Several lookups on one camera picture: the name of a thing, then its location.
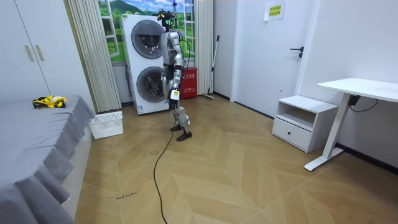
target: window curtain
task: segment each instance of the window curtain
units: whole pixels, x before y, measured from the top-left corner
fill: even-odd
[[[195,67],[198,95],[207,94],[213,61],[213,0],[195,1]]]
[[[98,112],[121,108],[97,0],[68,0]]]

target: yellow sign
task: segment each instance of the yellow sign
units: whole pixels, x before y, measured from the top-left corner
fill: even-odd
[[[281,9],[281,5],[278,6],[272,6],[269,8],[269,16],[278,16],[280,15],[280,9]]]

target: white wardrobe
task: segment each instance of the white wardrobe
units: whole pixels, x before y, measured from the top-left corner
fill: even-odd
[[[0,101],[80,95],[94,111],[62,0],[2,0]]]

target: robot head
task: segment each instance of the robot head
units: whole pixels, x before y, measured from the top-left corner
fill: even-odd
[[[166,12],[163,9],[159,9],[157,20],[162,21],[162,27],[165,27],[167,32],[170,31],[172,26],[177,26],[174,14],[170,11]]]

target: white nightstand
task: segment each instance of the white nightstand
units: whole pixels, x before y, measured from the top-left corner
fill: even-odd
[[[308,153],[326,144],[338,106],[304,96],[279,100],[272,134]]]

